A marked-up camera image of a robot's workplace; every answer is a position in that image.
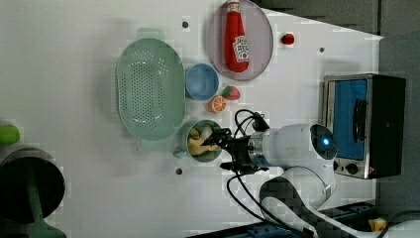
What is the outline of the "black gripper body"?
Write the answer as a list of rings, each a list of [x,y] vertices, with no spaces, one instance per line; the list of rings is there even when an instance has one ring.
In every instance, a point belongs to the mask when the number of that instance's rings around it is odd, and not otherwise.
[[[243,138],[228,138],[223,140],[220,147],[229,153],[232,161],[222,163],[220,168],[222,170],[231,171],[240,175],[253,175],[258,171],[266,172],[268,167],[256,165],[249,155],[249,137]]]

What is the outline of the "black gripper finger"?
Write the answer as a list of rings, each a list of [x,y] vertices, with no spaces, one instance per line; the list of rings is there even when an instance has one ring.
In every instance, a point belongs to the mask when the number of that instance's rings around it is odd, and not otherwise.
[[[232,132],[229,128],[215,129],[213,133],[204,140],[202,146],[221,146],[224,147],[232,139]]]

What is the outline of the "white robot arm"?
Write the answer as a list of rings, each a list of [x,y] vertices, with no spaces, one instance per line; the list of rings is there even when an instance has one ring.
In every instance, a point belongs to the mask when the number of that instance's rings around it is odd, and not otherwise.
[[[283,169],[280,176],[260,188],[257,206],[269,222],[311,233],[315,238],[419,238],[417,220],[364,232],[318,211],[336,189],[333,163],[337,150],[332,133],[322,125],[265,128],[242,138],[233,137],[228,129],[218,129],[203,144],[227,151],[232,161],[221,168],[238,177]]]

